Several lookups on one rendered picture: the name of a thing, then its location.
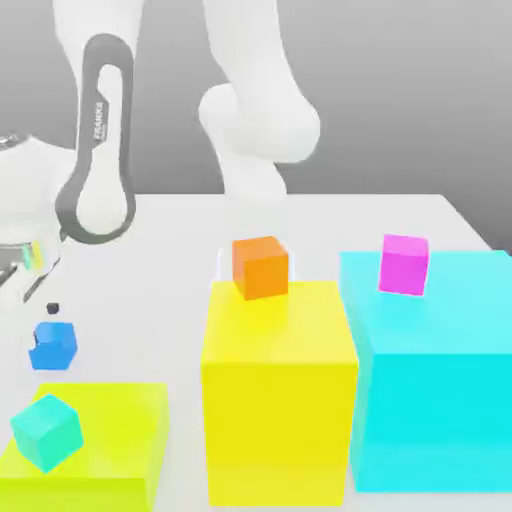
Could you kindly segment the large cyan box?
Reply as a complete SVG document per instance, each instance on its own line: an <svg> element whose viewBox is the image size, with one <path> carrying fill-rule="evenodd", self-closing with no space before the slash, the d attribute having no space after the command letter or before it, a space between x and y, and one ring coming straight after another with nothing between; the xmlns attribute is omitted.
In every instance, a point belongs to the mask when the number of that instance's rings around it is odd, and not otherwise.
<svg viewBox="0 0 512 512"><path fill-rule="evenodd" d="M350 462L360 492L512 492L512 256L432 254L425 293L377 288L340 255L359 358Z"/></svg>

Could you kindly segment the small orange cube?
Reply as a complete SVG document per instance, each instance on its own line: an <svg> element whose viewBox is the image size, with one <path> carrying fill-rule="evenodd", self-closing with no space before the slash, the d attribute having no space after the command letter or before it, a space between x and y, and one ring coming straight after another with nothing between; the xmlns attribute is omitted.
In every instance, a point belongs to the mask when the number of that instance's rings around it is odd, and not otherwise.
<svg viewBox="0 0 512 512"><path fill-rule="evenodd" d="M245 300L287 294L289 254L274 236L234 240L232 276Z"/></svg>

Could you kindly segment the small blue cube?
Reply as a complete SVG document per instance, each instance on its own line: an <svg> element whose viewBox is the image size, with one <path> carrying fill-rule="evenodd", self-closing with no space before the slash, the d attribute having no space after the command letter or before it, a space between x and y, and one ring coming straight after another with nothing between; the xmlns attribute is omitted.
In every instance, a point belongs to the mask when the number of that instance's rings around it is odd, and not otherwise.
<svg viewBox="0 0 512 512"><path fill-rule="evenodd" d="M68 322L41 322L34 331L35 346L28 351L34 370L67 370L77 352L74 326Z"/></svg>

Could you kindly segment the small magenta cube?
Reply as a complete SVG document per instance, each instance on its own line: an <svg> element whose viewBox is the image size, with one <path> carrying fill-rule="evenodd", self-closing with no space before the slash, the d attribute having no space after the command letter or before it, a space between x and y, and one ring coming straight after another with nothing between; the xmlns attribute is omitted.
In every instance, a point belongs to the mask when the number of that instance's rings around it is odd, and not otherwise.
<svg viewBox="0 0 512 512"><path fill-rule="evenodd" d="M422 296L428 266L429 245L426 238L386 234L378 289L388 293Z"/></svg>

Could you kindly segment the large yellow box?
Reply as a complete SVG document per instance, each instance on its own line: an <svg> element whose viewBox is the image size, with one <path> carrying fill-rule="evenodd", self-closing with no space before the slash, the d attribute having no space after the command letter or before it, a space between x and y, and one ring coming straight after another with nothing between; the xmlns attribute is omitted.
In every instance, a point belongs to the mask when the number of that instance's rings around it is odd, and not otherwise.
<svg viewBox="0 0 512 512"><path fill-rule="evenodd" d="M209 502L338 506L358 358L336 283L213 285L201 357Z"/></svg>

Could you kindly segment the large lime box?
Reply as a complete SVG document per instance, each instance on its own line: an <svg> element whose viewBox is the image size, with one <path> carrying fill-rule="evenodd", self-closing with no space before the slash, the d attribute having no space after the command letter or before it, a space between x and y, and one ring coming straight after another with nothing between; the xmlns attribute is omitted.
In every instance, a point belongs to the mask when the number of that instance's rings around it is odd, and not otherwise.
<svg viewBox="0 0 512 512"><path fill-rule="evenodd" d="M43 473L13 435L0 455L0 512L153 512L169 435L166 385L45 383L32 403L46 394L76 410L84 445Z"/></svg>

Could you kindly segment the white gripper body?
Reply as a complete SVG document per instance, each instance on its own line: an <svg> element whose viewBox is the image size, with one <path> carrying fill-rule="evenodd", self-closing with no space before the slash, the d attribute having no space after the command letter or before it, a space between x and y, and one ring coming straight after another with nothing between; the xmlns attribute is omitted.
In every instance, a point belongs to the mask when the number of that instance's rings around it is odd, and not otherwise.
<svg viewBox="0 0 512 512"><path fill-rule="evenodd" d="M41 275L15 263L0 267L0 319L7 320L28 302L60 261L58 259L47 273Z"/></svg>

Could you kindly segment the small teal cube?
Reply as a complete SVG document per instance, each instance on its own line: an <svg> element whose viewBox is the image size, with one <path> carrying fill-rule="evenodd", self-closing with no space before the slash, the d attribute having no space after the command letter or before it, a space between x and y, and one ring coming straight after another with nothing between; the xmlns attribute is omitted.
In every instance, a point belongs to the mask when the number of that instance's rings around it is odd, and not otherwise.
<svg viewBox="0 0 512 512"><path fill-rule="evenodd" d="M26 407L10 419L19 452L43 473L80 450L84 438L75 409L53 394Z"/></svg>

